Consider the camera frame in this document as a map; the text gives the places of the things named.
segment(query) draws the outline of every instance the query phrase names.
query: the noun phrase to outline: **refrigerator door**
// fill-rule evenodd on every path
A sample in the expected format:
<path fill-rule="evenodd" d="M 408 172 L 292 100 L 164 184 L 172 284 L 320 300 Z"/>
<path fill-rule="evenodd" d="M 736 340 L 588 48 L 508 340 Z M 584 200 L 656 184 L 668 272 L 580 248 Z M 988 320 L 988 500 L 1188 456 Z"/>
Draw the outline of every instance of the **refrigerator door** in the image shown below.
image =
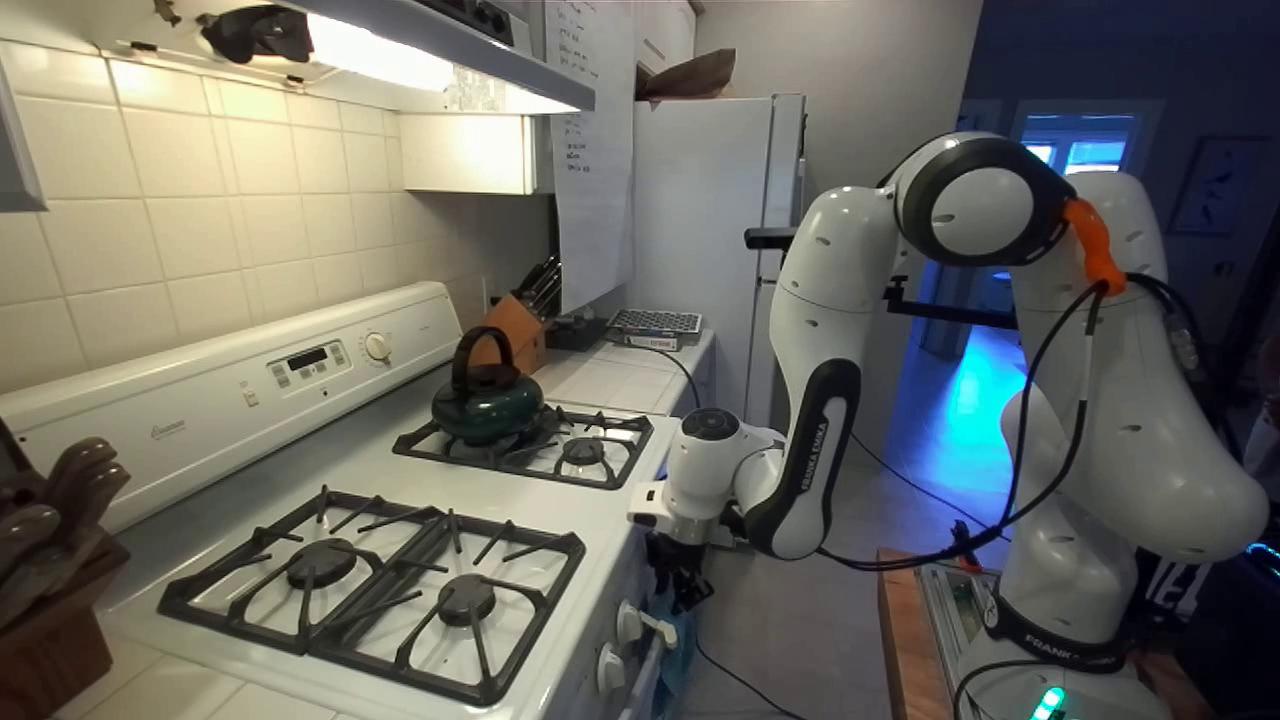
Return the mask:
<path fill-rule="evenodd" d="M 772 352 L 744 228 L 792 224 L 800 104 L 800 96 L 636 104 L 628 304 L 704 312 L 716 332 L 716 404 L 752 424 L 768 424 Z"/>

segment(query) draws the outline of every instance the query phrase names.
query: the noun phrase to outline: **countertop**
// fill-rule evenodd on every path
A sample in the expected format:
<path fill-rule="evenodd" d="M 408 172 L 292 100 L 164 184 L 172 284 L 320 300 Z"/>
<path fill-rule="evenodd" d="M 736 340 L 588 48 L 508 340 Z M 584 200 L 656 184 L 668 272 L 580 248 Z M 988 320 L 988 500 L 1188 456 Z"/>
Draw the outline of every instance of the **countertop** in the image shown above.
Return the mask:
<path fill-rule="evenodd" d="M 712 348 L 712 336 L 700 336 L 684 348 L 620 348 L 600 344 L 592 352 L 548 352 L 548 364 L 536 372 L 544 384 L 544 396 L 556 404 L 596 404 L 596 408 L 620 408 L 620 412 L 676 412 L 688 396 L 688 376 L 704 364 Z M 336 440 L 360 440 L 356 424 L 380 424 L 396 416 L 392 404 L 412 404 L 432 392 L 432 380 L 420 376 L 392 392 L 392 400 L 376 400 L 348 420 L 324 428 Z M 272 488 L 272 472 L 260 472 L 264 484 L 256 492 L 272 500 L 284 488 Z M 212 516 L 208 528 L 184 528 L 192 544 L 200 536 L 216 536 L 220 520 Z M 116 584 L 136 588 L 148 576 L 140 568 L 164 568 L 164 556 L 180 560 L 192 548 L 132 548 L 144 552 L 136 568 L 124 568 Z M 124 640 L 120 632 L 104 628 L 112 672 L 84 688 L 72 704 L 64 704 L 56 716 L 64 720 L 140 720 L 140 716 L 164 716 L 164 720 L 244 720 L 244 716 L 272 716 L 272 720 L 336 720 L 340 712 L 284 696 L 276 688 L 168 656 L 152 644 Z"/>

